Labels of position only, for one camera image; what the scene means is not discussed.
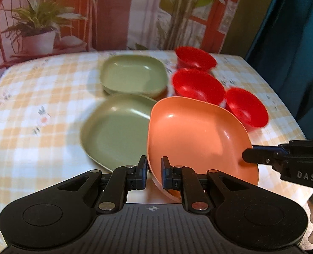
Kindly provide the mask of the orange square plate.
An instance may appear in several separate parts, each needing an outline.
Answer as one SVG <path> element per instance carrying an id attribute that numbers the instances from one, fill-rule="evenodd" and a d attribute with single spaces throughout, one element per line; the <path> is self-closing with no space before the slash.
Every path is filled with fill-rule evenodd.
<path id="1" fill-rule="evenodd" d="M 149 170 L 155 186 L 171 202 L 179 202 L 180 193 L 163 189 L 161 159 L 164 156 L 172 166 L 187 166 L 198 174 L 217 169 L 258 185 L 258 166 L 242 158 L 243 151 L 251 147 L 245 127 L 222 107 L 170 97 L 152 108 L 147 137 Z"/>

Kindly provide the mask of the red bowl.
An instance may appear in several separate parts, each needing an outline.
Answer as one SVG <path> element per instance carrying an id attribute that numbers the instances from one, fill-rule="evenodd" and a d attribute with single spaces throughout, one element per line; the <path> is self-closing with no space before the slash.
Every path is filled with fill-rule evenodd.
<path id="1" fill-rule="evenodd" d="M 220 105 L 225 99 L 223 85 L 212 75 L 196 69 L 179 69 L 172 76 L 177 96 Z"/>
<path id="2" fill-rule="evenodd" d="M 233 87 L 226 91 L 226 109 L 243 124 L 247 131 L 265 127 L 269 122 L 266 107 L 251 92 Z"/>
<path id="3" fill-rule="evenodd" d="M 208 72 L 217 66 L 217 61 L 212 55 L 195 47 L 177 47 L 175 54 L 178 68 L 199 69 Z"/>

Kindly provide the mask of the near green square plate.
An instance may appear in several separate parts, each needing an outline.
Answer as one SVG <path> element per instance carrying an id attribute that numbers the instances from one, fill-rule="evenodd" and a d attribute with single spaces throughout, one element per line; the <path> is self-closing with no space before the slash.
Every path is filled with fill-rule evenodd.
<path id="1" fill-rule="evenodd" d="M 114 171 L 147 154 L 150 115 L 156 101 L 143 95 L 108 96 L 82 125 L 80 142 L 93 161 Z"/>

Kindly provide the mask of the green square plate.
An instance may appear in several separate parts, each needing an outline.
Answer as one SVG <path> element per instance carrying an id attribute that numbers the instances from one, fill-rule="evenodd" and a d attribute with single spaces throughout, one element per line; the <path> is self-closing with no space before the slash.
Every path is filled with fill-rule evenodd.
<path id="1" fill-rule="evenodd" d="M 156 101 L 143 95 L 108 96 L 82 125 L 80 142 L 93 161 L 114 171 L 147 154 L 150 115 Z"/>
<path id="2" fill-rule="evenodd" d="M 100 82 L 109 94 L 140 94 L 154 98 L 167 88 L 168 76 L 165 66 L 156 58 L 120 54 L 103 62 Z"/>

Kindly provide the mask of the far green square plate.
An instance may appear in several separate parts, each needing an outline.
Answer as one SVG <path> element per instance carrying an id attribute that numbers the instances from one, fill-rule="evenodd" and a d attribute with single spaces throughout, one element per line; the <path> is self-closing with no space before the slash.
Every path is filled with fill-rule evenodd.
<path id="1" fill-rule="evenodd" d="M 167 88 L 168 76 L 165 66 L 156 58 L 120 54 L 103 62 L 100 82 L 109 94 L 140 94 L 154 98 Z"/>

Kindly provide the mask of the dark teal curtain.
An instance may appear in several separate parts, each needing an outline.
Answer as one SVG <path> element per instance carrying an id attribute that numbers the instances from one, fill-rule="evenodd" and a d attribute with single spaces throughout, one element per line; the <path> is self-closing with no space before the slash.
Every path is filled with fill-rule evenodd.
<path id="1" fill-rule="evenodd" d="M 272 0 L 246 61 L 313 139 L 313 0 Z"/>

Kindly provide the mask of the printed room scene backdrop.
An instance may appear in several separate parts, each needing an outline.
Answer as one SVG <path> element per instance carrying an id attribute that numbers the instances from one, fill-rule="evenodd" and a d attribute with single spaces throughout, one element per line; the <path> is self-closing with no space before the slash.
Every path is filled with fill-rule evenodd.
<path id="1" fill-rule="evenodd" d="M 0 0 L 0 61 L 192 46 L 219 52 L 239 0 Z"/>

